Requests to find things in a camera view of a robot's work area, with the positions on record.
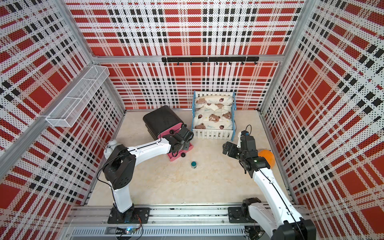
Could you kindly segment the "pink bottom drawer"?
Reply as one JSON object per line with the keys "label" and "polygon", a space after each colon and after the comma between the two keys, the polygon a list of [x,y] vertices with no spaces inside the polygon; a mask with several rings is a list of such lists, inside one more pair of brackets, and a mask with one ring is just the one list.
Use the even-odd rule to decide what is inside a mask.
{"label": "pink bottom drawer", "polygon": [[189,148],[187,150],[180,150],[179,152],[177,152],[177,154],[168,153],[167,155],[170,159],[170,162],[173,162],[179,158],[184,158],[187,152],[191,151],[193,148],[194,146],[192,144],[189,144]]}

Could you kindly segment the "black pink drawer cabinet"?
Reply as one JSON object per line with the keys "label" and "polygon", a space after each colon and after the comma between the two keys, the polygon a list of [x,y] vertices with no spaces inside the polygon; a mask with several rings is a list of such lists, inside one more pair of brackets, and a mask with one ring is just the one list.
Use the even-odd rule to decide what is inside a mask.
{"label": "black pink drawer cabinet", "polygon": [[177,133],[182,124],[185,124],[169,106],[160,107],[144,115],[143,121],[154,140],[165,139],[164,136]]}

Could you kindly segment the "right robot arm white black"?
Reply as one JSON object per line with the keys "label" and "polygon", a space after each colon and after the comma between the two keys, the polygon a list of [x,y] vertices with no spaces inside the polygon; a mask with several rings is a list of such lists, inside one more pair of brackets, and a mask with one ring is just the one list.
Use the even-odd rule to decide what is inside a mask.
{"label": "right robot arm white black", "polygon": [[241,132],[237,144],[223,144],[223,154],[239,161],[245,174],[259,186],[268,203],[264,207],[258,198],[242,203],[243,218],[255,221],[272,240],[315,240],[317,229],[306,220],[278,185],[266,158],[259,155],[256,141],[247,131]]}

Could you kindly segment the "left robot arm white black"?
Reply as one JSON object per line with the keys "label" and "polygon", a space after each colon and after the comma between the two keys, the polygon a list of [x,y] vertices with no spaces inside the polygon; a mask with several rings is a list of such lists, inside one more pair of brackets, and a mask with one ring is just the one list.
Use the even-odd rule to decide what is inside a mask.
{"label": "left robot arm white black", "polygon": [[134,206],[129,184],[137,165],[160,155],[177,157],[189,150],[193,137],[194,133],[183,125],[178,132],[144,145],[125,147],[116,140],[109,141],[104,150],[106,163],[102,171],[112,190],[115,209],[124,214]]}

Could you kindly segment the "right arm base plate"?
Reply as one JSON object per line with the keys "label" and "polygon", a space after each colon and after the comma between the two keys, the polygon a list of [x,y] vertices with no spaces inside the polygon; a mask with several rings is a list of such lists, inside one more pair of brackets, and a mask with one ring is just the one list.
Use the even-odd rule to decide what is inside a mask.
{"label": "right arm base plate", "polygon": [[231,224],[254,224],[255,220],[245,215],[241,207],[229,207],[228,218]]}

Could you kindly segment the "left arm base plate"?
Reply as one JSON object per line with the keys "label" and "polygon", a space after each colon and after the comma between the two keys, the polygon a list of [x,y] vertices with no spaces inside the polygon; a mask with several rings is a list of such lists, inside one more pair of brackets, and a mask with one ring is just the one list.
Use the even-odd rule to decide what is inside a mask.
{"label": "left arm base plate", "polygon": [[150,211],[150,208],[135,208],[132,206],[124,213],[121,213],[117,207],[113,206],[108,218],[108,224],[147,224]]}

